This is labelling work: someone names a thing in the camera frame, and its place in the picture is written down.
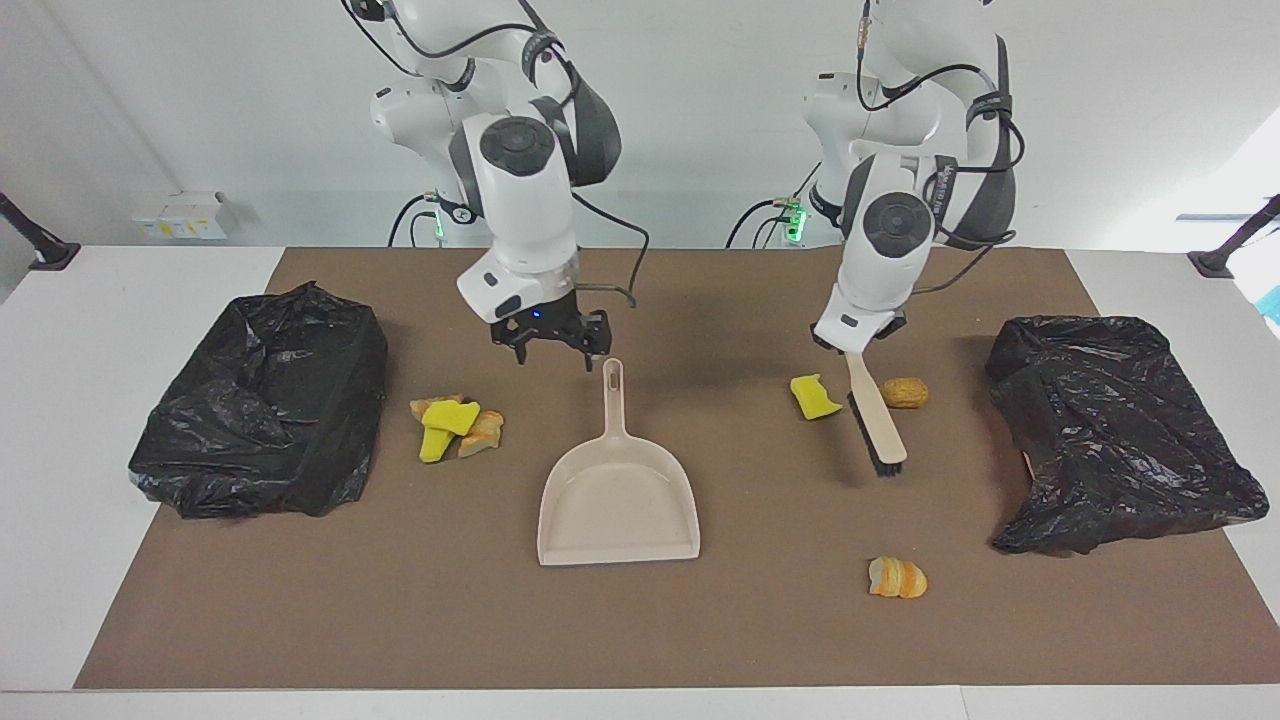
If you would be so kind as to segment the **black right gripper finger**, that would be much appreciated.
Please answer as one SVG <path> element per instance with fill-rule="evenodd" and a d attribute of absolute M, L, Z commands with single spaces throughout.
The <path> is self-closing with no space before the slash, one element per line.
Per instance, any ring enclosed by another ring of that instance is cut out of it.
<path fill-rule="evenodd" d="M 568 346 L 582 355 L 585 372 L 594 369 L 598 357 L 611 355 L 613 334 L 605 310 L 572 318 L 568 324 Z"/>
<path fill-rule="evenodd" d="M 527 361 L 527 343 L 532 338 L 532 328 L 518 318 L 508 318 L 490 324 L 490 336 L 494 345 L 511 348 L 516 363 L 524 366 Z"/>

